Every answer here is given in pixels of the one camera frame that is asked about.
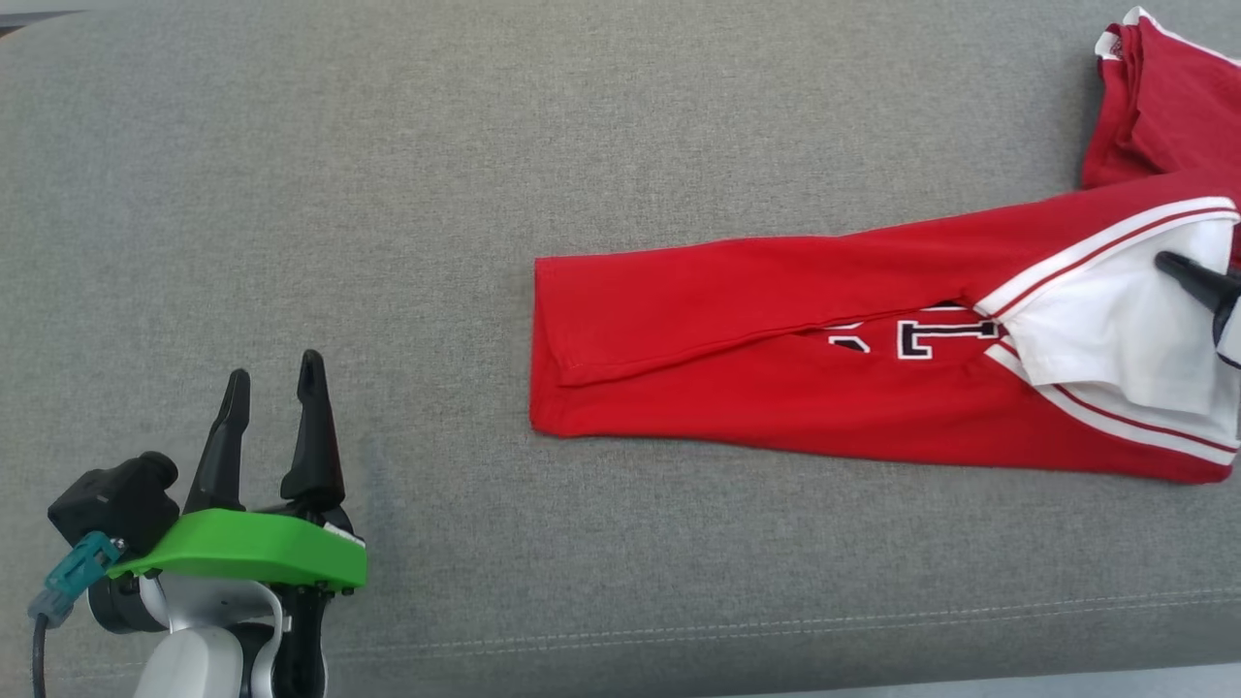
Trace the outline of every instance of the white stripe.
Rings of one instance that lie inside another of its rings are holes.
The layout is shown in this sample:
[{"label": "white stripe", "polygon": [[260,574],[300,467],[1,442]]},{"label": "white stripe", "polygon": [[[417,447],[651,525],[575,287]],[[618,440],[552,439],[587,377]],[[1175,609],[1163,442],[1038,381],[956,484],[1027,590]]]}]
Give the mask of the white stripe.
[{"label": "white stripe", "polygon": [[1140,19],[1140,17],[1145,17],[1145,19],[1150,20],[1150,24],[1154,25],[1154,27],[1157,30],[1159,30],[1159,34],[1163,34],[1164,36],[1167,36],[1169,39],[1175,39],[1176,41],[1180,41],[1181,43],[1185,43],[1188,46],[1193,46],[1194,48],[1198,48],[1199,51],[1201,51],[1204,53],[1210,53],[1211,56],[1215,56],[1216,58],[1221,58],[1221,60],[1227,61],[1227,62],[1232,63],[1234,66],[1237,66],[1239,68],[1241,68],[1241,61],[1239,61],[1236,58],[1230,58],[1230,57],[1225,56],[1224,53],[1220,53],[1219,51],[1215,51],[1212,48],[1207,48],[1206,46],[1203,46],[1200,43],[1194,43],[1193,41],[1185,39],[1184,36],[1181,36],[1179,34],[1176,34],[1175,31],[1168,31],[1167,29],[1163,27],[1163,25],[1159,24],[1158,20],[1155,20],[1153,16],[1150,16],[1150,12],[1143,10],[1140,6],[1129,10],[1129,12],[1127,15],[1124,15],[1124,19],[1121,20],[1121,24],[1128,25],[1128,26],[1138,26],[1138,19]]},{"label": "white stripe", "polygon": [[1104,61],[1119,61],[1121,57],[1112,51],[1119,40],[1121,35],[1104,31],[1103,36],[1100,36],[1098,41],[1095,42],[1095,55]]},{"label": "white stripe", "polygon": [[[1210,214],[1196,214],[1193,216],[1188,215],[1190,211],[1198,211],[1201,209],[1234,209],[1234,211],[1215,211]],[[1031,287],[1037,286],[1045,278],[1054,276],[1056,272],[1064,270],[1065,267],[1070,267],[1080,262],[1081,260],[1090,257],[1100,248],[1106,247],[1116,242],[1117,240],[1123,238],[1127,235],[1132,235],[1134,231],[1145,227],[1160,219],[1167,219],[1168,216],[1175,216],[1176,214],[1186,214],[1184,217],[1179,217],[1168,221],[1163,225],[1152,227],[1150,230],[1143,232],[1142,235],[1134,235],[1133,237],[1116,245],[1107,252],[1095,257],[1087,265],[1078,268],[1088,268],[1091,265],[1096,265],[1108,258],[1109,256],[1119,252],[1121,250],[1129,247],[1131,245],[1136,245],[1138,242],[1142,242],[1143,240],[1154,237],[1155,235],[1167,232],[1174,227],[1179,227],[1186,224],[1196,221],[1220,220],[1220,219],[1232,220],[1234,222],[1241,221],[1241,216],[1237,215],[1235,209],[1236,205],[1232,202],[1232,200],[1225,196],[1203,196],[1200,199],[1190,199],[1188,201],[1176,201],[1175,204],[1165,204],[1163,206],[1157,206],[1154,209],[1143,211],[1136,216],[1129,216],[1128,219],[1124,219],[1123,221],[1106,230],[1096,232],[1095,235],[1087,237],[1086,240],[1082,240],[1076,245],[1066,247],[1065,250],[1061,250],[1060,252],[1056,252],[1055,255],[1047,257],[1046,260],[1029,267],[1024,272],[1006,281],[1003,286],[1000,286],[995,291],[988,293],[985,298],[983,298],[982,301],[978,302],[977,306],[974,306],[974,309],[979,314],[995,317],[997,312],[1000,308],[1008,306],[1009,303],[1013,302],[1014,298],[1018,298]],[[1041,291],[1046,291],[1046,287],[1040,289],[1040,292]],[[1021,307],[1024,307],[1026,303],[1029,303],[1033,298],[1037,296],[1039,292],[1026,296],[1025,298],[1021,299],[1020,303],[1009,308],[1003,315],[999,315],[999,319],[1005,320],[1008,318],[1011,318],[1015,312],[1018,312]]]},{"label": "white stripe", "polygon": [[[1021,361],[1018,360],[1016,356],[1014,356],[1003,347],[992,345],[990,348],[987,349],[987,355],[994,359],[998,364],[1000,364],[1005,369],[1013,371],[1018,378],[1024,380],[1026,384],[1030,383],[1029,376],[1025,374],[1025,370],[1021,369]],[[1216,431],[1214,428],[1207,430],[1211,431],[1212,433],[1209,435],[1200,433],[1201,431],[1204,431],[1201,428],[1201,424],[1199,425],[1199,428],[1188,427],[1184,424],[1176,426],[1165,426],[1165,428],[1175,428],[1176,431],[1191,433],[1194,436],[1199,436],[1200,438],[1206,438],[1209,441],[1217,442],[1221,446],[1227,446],[1229,448],[1232,450],[1232,452],[1212,448],[1205,443],[1199,443],[1198,441],[1194,441],[1191,438],[1184,438],[1181,436],[1176,436],[1173,433],[1164,433],[1162,431],[1152,431],[1142,428],[1131,425],[1128,422],[1122,422],[1119,420],[1108,417],[1107,415],[1101,415],[1093,410],[1088,410],[1078,405],[1077,402],[1073,402],[1062,392],[1060,392],[1059,390],[1056,390],[1054,386],[1050,385],[1031,386],[1031,388],[1037,390],[1039,395],[1042,395],[1049,402],[1059,407],[1070,417],[1073,417],[1075,420],[1085,424],[1086,426],[1102,431],[1103,433],[1109,433],[1112,436],[1123,438],[1126,441],[1133,441],[1134,443],[1158,446],[1159,448],[1178,451],[1180,453],[1194,456],[1195,458],[1201,458],[1204,461],[1210,461],[1212,463],[1219,463],[1221,466],[1230,465],[1232,462],[1232,458],[1236,456],[1236,448],[1241,446],[1241,442],[1239,442],[1234,436],[1221,437],[1219,433],[1214,433]],[[1096,402],[1095,400],[1087,400],[1082,395],[1082,391],[1080,390],[1075,390],[1069,386],[1062,386],[1062,388],[1069,389],[1075,397],[1082,400],[1083,402],[1090,402],[1092,405]],[[1096,406],[1098,406],[1100,409],[1107,409],[1109,412],[1122,414],[1123,416],[1129,419],[1137,419],[1136,416],[1126,415],[1124,412],[1126,411],[1132,412],[1139,407],[1137,405],[1132,405],[1128,402],[1124,402],[1123,405],[1127,405],[1127,407],[1122,406],[1121,409],[1114,409],[1116,405],[1109,405],[1107,407],[1103,407],[1101,405]],[[1164,411],[1164,414],[1172,415],[1173,412]],[[1149,411],[1143,410],[1142,416],[1144,422],[1149,424],[1150,421],[1153,421],[1150,419],[1153,415]],[[1193,415],[1186,414],[1186,417],[1193,417]]]}]

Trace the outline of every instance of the cable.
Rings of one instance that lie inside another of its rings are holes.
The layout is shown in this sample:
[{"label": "cable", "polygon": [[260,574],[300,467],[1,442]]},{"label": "cable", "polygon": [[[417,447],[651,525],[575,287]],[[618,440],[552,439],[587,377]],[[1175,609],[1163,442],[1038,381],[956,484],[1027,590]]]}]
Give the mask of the cable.
[{"label": "cable", "polygon": [[47,686],[43,683],[43,643],[47,641],[47,616],[38,614],[35,619],[35,646],[30,653],[30,681],[35,687],[35,698],[47,698]]}]

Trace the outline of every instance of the gray fabric surface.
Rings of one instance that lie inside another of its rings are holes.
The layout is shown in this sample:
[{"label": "gray fabric surface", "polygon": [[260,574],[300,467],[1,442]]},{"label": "gray fabric surface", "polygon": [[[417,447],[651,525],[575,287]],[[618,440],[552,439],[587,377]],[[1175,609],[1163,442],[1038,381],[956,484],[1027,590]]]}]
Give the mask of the gray fabric surface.
[{"label": "gray fabric surface", "polygon": [[[191,469],[242,365],[243,501],[271,503],[308,347],[371,551],[370,587],[329,610],[335,696],[1241,659],[1241,479],[526,421],[536,255],[1073,189],[1091,50],[1128,1],[135,2],[0,40],[0,688],[26,691],[24,607],[66,551],[55,496],[148,448]],[[1241,55],[1241,5],[1149,9]],[[79,606],[48,641],[52,696],[128,694],[154,640]]]}]

